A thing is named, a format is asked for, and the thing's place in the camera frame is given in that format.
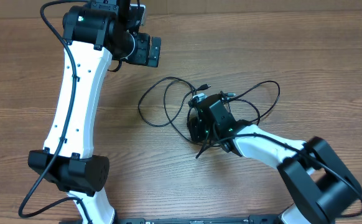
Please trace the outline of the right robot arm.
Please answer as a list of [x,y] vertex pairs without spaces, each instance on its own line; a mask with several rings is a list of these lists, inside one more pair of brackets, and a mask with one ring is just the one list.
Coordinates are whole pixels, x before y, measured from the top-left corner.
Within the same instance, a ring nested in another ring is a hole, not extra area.
[[286,139],[263,131],[246,120],[235,120],[225,107],[227,94],[194,95],[189,106],[196,116],[187,123],[191,139],[200,149],[219,146],[225,152],[258,160],[277,170],[293,204],[276,223],[335,223],[345,210],[360,201],[362,188],[326,140]]

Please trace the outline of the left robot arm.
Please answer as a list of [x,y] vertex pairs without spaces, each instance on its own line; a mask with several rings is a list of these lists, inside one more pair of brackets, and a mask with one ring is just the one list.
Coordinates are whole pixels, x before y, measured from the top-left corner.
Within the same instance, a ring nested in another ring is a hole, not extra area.
[[146,7],[130,1],[73,1],[64,15],[63,80],[52,127],[28,165],[55,184],[82,223],[114,223],[104,185],[109,160],[94,154],[93,130],[105,75],[112,62],[157,67],[161,39],[140,32]]

